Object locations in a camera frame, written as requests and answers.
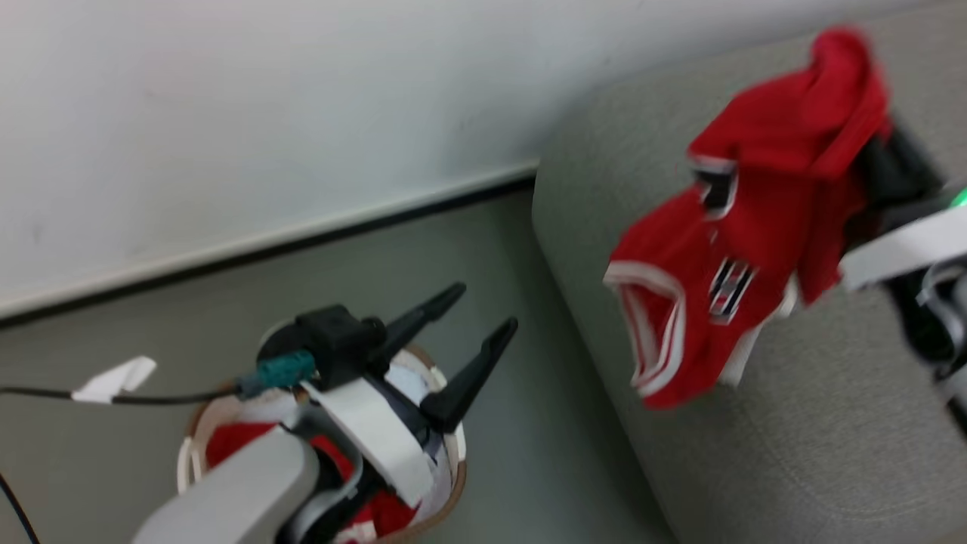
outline gray sofa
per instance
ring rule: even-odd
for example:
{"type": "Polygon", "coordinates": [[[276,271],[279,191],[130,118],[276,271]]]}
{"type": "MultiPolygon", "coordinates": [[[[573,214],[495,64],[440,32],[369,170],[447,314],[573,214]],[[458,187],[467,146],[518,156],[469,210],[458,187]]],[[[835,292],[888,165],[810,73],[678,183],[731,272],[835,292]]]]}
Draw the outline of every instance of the gray sofa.
{"type": "MultiPolygon", "coordinates": [[[[940,167],[967,171],[967,5],[864,23],[894,106],[940,167]]],[[[811,37],[607,90],[542,158],[533,220],[665,517],[684,543],[930,542],[967,525],[967,441],[878,289],[834,290],[763,331],[737,389],[648,411],[601,285],[623,231],[689,183],[689,142],[752,83],[800,67],[811,37]]]]}

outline cable connector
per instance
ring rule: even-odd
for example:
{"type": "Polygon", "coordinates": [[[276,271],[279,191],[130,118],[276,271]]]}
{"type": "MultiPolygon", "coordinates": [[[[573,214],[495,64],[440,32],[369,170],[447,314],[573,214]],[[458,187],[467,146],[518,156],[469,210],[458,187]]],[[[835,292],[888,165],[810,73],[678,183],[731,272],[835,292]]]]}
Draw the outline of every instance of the cable connector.
{"type": "Polygon", "coordinates": [[[275,387],[294,387],[315,374],[315,358],[305,350],[293,351],[258,363],[258,370],[235,379],[237,396],[246,401],[275,387]]]}

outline black cable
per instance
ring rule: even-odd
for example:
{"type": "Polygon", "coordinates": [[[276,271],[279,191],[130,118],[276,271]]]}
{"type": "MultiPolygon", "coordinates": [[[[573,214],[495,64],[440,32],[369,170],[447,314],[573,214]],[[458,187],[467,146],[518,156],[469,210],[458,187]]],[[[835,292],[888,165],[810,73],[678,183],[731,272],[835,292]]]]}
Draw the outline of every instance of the black cable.
{"type": "Polygon", "coordinates": [[[20,507],[20,501],[16,499],[14,490],[10,489],[10,484],[7,483],[7,479],[3,477],[3,474],[0,474],[0,488],[3,488],[3,494],[7,496],[7,500],[10,501],[10,506],[14,508],[16,517],[20,520],[20,524],[23,526],[24,532],[27,533],[27,538],[30,539],[30,543],[41,544],[41,541],[37,538],[37,534],[34,532],[34,526],[30,525],[30,520],[27,519],[26,512],[20,507]]]}
{"type": "MultiPolygon", "coordinates": [[[[194,395],[180,395],[174,397],[114,397],[111,399],[112,405],[138,405],[138,406],[174,406],[174,405],[193,405],[197,403],[204,403],[207,401],[214,401],[215,399],[220,399],[221,397],[230,397],[239,392],[238,387],[233,387],[231,389],[225,389],[223,391],[210,391],[208,393],[197,393],[194,395]]],[[[46,399],[61,399],[72,401],[73,391],[57,391],[55,389],[41,389],[39,387],[0,387],[0,395],[23,395],[27,397],[43,397],[46,399]]],[[[14,508],[16,512],[16,517],[20,520],[20,524],[23,526],[23,531],[27,533],[27,538],[30,539],[31,544],[41,544],[41,541],[37,538],[37,534],[34,532],[34,526],[30,525],[30,520],[27,519],[27,513],[23,511],[20,506],[20,501],[16,499],[14,495],[14,490],[10,488],[7,483],[6,478],[0,473],[0,489],[3,489],[4,495],[7,496],[7,500],[10,501],[10,506],[14,508]]]]}

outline green light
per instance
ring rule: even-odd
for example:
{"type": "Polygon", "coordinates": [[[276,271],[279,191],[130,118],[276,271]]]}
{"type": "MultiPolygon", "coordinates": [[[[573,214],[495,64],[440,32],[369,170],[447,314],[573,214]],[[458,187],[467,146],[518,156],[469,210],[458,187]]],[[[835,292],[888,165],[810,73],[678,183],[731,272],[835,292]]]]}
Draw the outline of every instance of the green light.
{"type": "Polygon", "coordinates": [[[951,208],[955,208],[957,206],[967,206],[967,189],[964,189],[957,196],[953,198],[953,202],[951,202],[951,208]]]}

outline black baseboard strip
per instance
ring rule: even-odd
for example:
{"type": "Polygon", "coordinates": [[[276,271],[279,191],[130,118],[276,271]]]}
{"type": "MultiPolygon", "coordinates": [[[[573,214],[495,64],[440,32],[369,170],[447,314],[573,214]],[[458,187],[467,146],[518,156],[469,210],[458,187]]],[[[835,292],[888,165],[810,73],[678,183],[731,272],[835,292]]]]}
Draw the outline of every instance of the black baseboard strip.
{"type": "Polygon", "coordinates": [[[117,300],[119,298],[130,296],[147,290],[156,289],[159,287],[171,286],[173,284],[178,284],[180,282],[186,282],[188,280],[200,278],[201,276],[207,276],[209,274],[222,272],[230,268],[235,268],[237,266],[245,266],[247,264],[252,264],[262,260],[281,257],[291,253],[299,252],[301,250],[314,248],[322,244],[328,244],[329,242],[342,240],[344,238],[355,236],[357,234],[371,232],[373,230],[377,230],[378,228],[392,227],[394,225],[399,225],[400,223],[413,221],[414,219],[420,219],[421,217],[426,217],[433,214],[451,211],[456,208],[469,206],[471,204],[476,204],[478,202],[489,200],[491,198],[497,198],[499,196],[509,195],[511,193],[516,193],[518,191],[527,191],[534,188],[534,179],[535,179],[534,176],[515,179],[505,184],[498,185],[496,187],[491,187],[489,189],[484,189],[482,191],[477,191],[475,193],[470,193],[467,195],[450,198],[448,200],[435,202],[433,204],[429,204],[419,208],[414,208],[412,210],[407,210],[404,212],[399,212],[386,217],[381,217],[379,219],[366,221],[350,227],[343,227],[336,230],[331,230],[329,232],[323,232],[321,234],[315,234],[313,236],[309,236],[306,238],[300,238],[298,240],[286,242],[284,244],[278,244],[276,246],[257,250],[251,253],[246,253],[235,257],[224,258],[222,260],[217,260],[215,262],[210,262],[208,264],[194,266],[192,268],[186,268],[185,270],[180,270],[178,272],[165,274],[163,276],[158,276],[157,278],[152,278],[150,280],[144,280],[142,282],[135,282],[133,284],[129,284],[126,286],[116,287],[113,289],[109,289],[102,292],[76,298],[74,300],[68,300],[51,306],[39,308],[37,310],[24,312],[22,314],[16,314],[9,317],[2,317],[0,318],[0,329],[15,327],[15,326],[27,324],[33,321],[37,321],[39,319],[43,319],[46,317],[53,317],[67,312],[80,310],[82,308],[95,306],[97,304],[103,304],[105,302],[117,300]]]}

